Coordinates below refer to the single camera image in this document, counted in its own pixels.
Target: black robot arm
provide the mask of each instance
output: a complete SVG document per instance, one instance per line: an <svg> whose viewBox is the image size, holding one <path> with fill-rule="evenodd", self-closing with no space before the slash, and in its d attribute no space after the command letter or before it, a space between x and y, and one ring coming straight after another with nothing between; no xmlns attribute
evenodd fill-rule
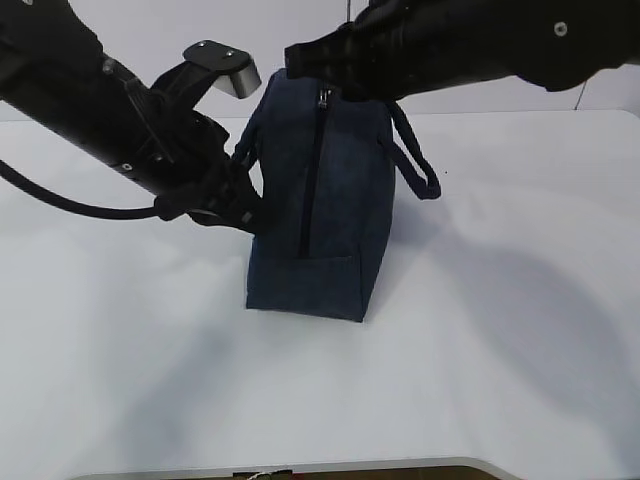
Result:
<svg viewBox="0 0 640 480"><path fill-rule="evenodd" d="M640 63L640 0L377 0L353 23L287 49L288 73L353 99L516 75L549 91Z"/></svg>
<svg viewBox="0 0 640 480"><path fill-rule="evenodd" d="M58 197L2 164L5 179L88 216L189 214L205 226L260 229L261 200L224 151L228 133L193 110L212 86L239 98L253 93L260 79L249 54L199 42L147 88L103 52L67 0L2 0L0 26L0 97L157 199L151 209L118 213Z"/></svg>

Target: zipper pull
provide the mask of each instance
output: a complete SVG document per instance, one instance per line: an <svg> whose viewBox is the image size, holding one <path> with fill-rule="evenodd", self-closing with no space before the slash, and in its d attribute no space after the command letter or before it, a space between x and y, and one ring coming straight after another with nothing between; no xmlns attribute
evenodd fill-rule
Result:
<svg viewBox="0 0 640 480"><path fill-rule="evenodd" d="M323 88L320 90L320 99L318 100L318 107L326 110L329 107L329 97L331 96L331 90Z"/></svg>

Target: white table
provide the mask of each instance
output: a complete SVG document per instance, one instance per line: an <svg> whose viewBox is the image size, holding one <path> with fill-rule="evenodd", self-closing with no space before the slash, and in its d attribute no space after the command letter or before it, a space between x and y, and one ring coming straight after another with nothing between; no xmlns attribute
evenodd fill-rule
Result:
<svg viewBox="0 0 640 480"><path fill-rule="evenodd" d="M0 186L0 478L640 476L640 122L413 122L445 197L400 187L364 325L246 312L241 233L76 218ZM34 124L0 138L60 193L151 202Z"/></svg>

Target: bag handle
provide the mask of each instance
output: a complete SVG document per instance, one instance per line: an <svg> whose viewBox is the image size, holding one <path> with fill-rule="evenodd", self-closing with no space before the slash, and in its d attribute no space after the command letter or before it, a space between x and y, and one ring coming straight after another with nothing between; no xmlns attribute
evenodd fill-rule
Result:
<svg viewBox="0 0 640 480"><path fill-rule="evenodd" d="M269 84L267 85L262 100L260 100L260 103L258 104L258 108L256 108L253 115L251 115L249 123L247 123L244 132L242 132L240 141L236 145L236 149L231 156L232 161L240 163L247 170L251 170L258 161L257 140L260 127L262 127L262 111L265 103L267 102L267 98L271 93L271 87L273 86L276 75L278 75L278 73L272 75L269 80Z"/></svg>
<svg viewBox="0 0 640 480"><path fill-rule="evenodd" d="M385 105L391 114L393 124L396 131L400 135L402 142L407 147L409 154L413 157L413 160L418 164L420 170L427 176L425 180L417 172L415 167L411 164L411 161L402 149L393 141L393 139L382 139L382 145L397 165L400 173L405 178L409 187L417 195L420 200L437 200L442 196L442 187L440 180L433 167L424 158L420 143L416 138L416 135L411 128L409 119L402 111L402 108L396 102L386 102Z"/></svg>

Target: blue bag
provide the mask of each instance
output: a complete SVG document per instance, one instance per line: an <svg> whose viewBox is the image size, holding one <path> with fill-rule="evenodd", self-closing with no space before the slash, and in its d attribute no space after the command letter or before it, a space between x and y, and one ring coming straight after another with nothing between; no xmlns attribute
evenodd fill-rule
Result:
<svg viewBox="0 0 640 480"><path fill-rule="evenodd" d="M391 119L427 180L394 143ZM441 196L397 104L349 103L284 70L233 158L247 169L260 161L270 219L253 243L249 309L363 321L389 240L395 166L420 199Z"/></svg>

